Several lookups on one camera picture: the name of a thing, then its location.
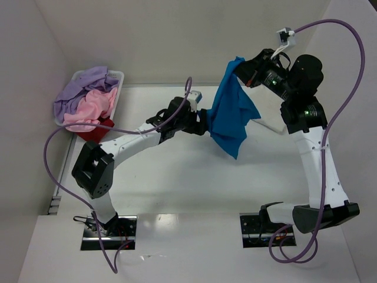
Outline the blue t shirt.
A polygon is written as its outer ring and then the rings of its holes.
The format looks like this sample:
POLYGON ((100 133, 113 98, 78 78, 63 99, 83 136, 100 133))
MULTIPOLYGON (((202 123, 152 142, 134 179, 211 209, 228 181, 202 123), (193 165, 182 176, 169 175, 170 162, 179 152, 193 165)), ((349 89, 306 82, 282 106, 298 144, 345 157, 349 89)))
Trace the blue t shirt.
POLYGON ((245 62, 242 57, 229 61, 217 88, 211 109, 207 110, 207 125, 211 138, 234 159, 247 138, 245 126, 261 115, 251 98, 242 89, 235 69, 245 62))

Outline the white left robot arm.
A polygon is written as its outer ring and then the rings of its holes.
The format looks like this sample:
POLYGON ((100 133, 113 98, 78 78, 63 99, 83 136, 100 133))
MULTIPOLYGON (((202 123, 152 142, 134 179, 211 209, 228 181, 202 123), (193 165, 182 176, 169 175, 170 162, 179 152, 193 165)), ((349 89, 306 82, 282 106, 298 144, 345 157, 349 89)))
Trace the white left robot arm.
POLYGON ((98 144, 86 142, 72 170, 72 176, 88 198, 100 227, 110 234, 120 229, 109 190, 118 165, 143 150, 157 146, 174 137, 178 131, 202 136, 207 131, 207 118, 197 119, 197 105, 202 99, 199 91, 191 91, 188 100, 175 97, 167 108, 146 120, 135 134, 124 134, 98 144))

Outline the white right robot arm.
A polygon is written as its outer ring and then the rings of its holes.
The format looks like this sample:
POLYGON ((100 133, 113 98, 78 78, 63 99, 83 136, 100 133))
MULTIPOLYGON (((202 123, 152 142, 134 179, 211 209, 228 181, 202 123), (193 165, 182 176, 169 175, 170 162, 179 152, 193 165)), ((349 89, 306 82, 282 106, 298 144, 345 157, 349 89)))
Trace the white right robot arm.
POLYGON ((309 54, 298 56, 287 68, 272 49, 241 63, 234 71, 247 87, 260 85, 283 101, 280 113, 298 148, 309 187, 309 203, 273 202, 263 205, 264 223, 294 225, 301 233, 341 225, 360 214, 359 205, 344 192, 328 138, 328 121, 315 94, 323 81, 321 61, 309 54))

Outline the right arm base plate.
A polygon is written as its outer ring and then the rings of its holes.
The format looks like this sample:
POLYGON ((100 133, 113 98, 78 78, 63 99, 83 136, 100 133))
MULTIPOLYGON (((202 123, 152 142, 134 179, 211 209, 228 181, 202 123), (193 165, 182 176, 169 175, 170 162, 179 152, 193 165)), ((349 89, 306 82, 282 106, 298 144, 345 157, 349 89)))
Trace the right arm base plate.
POLYGON ((240 226, 244 248, 267 248, 271 239, 273 239, 272 247, 279 247, 281 243, 282 246, 296 246, 293 228, 287 228, 273 237, 273 234, 284 227, 284 224, 262 224, 258 213, 241 213, 240 226))

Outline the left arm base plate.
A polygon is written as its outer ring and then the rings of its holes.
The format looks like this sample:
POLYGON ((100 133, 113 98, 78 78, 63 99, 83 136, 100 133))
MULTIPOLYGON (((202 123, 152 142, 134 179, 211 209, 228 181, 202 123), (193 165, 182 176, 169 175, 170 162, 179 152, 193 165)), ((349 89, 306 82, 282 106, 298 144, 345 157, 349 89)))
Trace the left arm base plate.
POLYGON ((102 244, 106 251, 116 251, 121 246, 125 250, 135 250, 136 216, 119 216, 115 224, 107 229, 100 226, 99 230, 97 230, 92 216, 86 218, 75 216, 73 220, 84 224, 81 251, 99 251, 101 247, 98 234, 101 235, 102 244))

